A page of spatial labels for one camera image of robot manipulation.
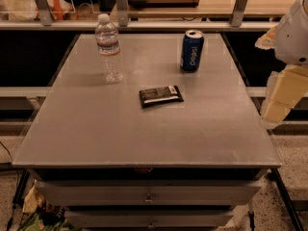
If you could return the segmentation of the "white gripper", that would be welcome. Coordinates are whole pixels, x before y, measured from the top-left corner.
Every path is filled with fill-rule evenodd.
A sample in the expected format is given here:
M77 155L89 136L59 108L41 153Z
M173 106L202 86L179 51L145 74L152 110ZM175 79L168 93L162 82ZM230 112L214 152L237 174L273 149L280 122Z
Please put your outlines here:
M262 120L280 123L308 92L308 0L295 0L277 27L259 37L255 46L274 49L275 57L286 67L270 74Z

